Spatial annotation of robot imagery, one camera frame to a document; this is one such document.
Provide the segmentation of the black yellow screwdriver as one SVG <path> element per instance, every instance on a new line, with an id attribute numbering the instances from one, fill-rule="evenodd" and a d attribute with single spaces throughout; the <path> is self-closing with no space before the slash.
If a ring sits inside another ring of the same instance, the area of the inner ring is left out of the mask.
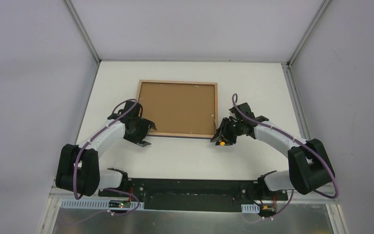
<path id="1" fill-rule="evenodd" d="M 216 146 L 224 146 L 224 132 L 226 125 L 228 124 L 228 118 L 224 117 L 220 126 L 217 128 L 215 135 L 211 138 L 210 142 L 215 143 Z"/>

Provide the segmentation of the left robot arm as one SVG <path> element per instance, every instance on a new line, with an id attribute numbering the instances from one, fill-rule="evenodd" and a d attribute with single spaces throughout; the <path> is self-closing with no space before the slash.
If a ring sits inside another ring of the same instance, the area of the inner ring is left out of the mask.
<path id="1" fill-rule="evenodd" d="M 92 196 L 97 191 L 110 189 L 117 197 L 129 191 L 126 172 L 107 168 L 101 170 L 101 156 L 115 143 L 126 140 L 140 147 L 155 123 L 143 118 L 143 106 L 135 99 L 121 102 L 122 109 L 114 107 L 102 127 L 79 144 L 65 144 L 60 153 L 55 185 L 73 192 L 76 199 Z"/>

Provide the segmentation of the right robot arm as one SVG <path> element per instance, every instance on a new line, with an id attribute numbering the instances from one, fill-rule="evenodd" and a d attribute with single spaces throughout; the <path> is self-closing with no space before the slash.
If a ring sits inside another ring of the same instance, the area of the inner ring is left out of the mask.
<path id="1" fill-rule="evenodd" d="M 273 125 L 264 116 L 255 116 L 248 103 L 235 104 L 231 116 L 224 117 L 210 140 L 217 146 L 236 144 L 239 136 L 249 136 L 264 142 L 283 154 L 288 170 L 273 171 L 258 178 L 257 194 L 268 200 L 279 190 L 296 190 L 302 195 L 317 192 L 320 187 L 335 181 L 335 173 L 323 143 L 291 136 Z"/>

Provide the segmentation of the blue wooden picture frame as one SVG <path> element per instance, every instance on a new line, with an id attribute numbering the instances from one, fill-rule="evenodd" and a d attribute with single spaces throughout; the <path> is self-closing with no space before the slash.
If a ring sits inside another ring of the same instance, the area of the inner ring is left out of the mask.
<path id="1" fill-rule="evenodd" d="M 141 80 L 137 99 L 151 136 L 210 139 L 218 128 L 216 82 Z"/>

